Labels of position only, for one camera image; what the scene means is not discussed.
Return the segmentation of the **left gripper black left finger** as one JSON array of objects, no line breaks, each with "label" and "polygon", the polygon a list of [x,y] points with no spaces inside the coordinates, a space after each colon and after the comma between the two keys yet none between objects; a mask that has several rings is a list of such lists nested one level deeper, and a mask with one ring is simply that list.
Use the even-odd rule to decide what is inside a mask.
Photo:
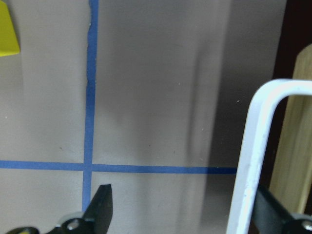
[{"label": "left gripper black left finger", "polygon": [[72,217],[56,225],[50,234],[106,234],[113,216],[110,184],[100,185],[81,217]]}]

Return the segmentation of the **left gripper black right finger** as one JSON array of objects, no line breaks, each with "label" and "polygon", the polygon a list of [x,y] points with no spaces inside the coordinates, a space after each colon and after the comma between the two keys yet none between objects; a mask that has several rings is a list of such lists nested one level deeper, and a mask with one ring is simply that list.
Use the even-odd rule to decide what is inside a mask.
[{"label": "left gripper black right finger", "polygon": [[312,217],[291,214],[273,194],[259,185],[253,206],[253,223],[261,234],[310,234]]}]

